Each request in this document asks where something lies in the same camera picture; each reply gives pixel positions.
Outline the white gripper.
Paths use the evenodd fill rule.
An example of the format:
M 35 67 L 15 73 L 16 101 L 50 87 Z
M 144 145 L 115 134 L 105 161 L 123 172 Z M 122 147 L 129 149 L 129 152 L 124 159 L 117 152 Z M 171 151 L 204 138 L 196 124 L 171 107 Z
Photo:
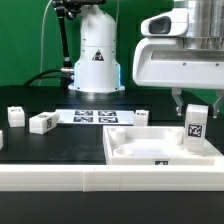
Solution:
M 182 115 L 181 88 L 215 89 L 213 118 L 224 103 L 224 51 L 185 50 L 181 38 L 144 38 L 135 49 L 132 77 L 139 86 L 171 87 Z

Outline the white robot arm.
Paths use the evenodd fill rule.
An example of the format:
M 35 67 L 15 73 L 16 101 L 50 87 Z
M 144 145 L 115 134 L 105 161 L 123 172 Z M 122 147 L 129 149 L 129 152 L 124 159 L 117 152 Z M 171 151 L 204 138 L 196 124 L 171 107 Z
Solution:
M 143 39 L 134 53 L 132 78 L 139 86 L 169 87 L 182 114 L 181 92 L 213 89 L 212 112 L 224 102 L 224 0 L 174 0 L 174 8 L 141 23 Z M 97 6 L 85 6 L 81 52 L 71 89 L 88 98 L 119 91 L 114 21 Z

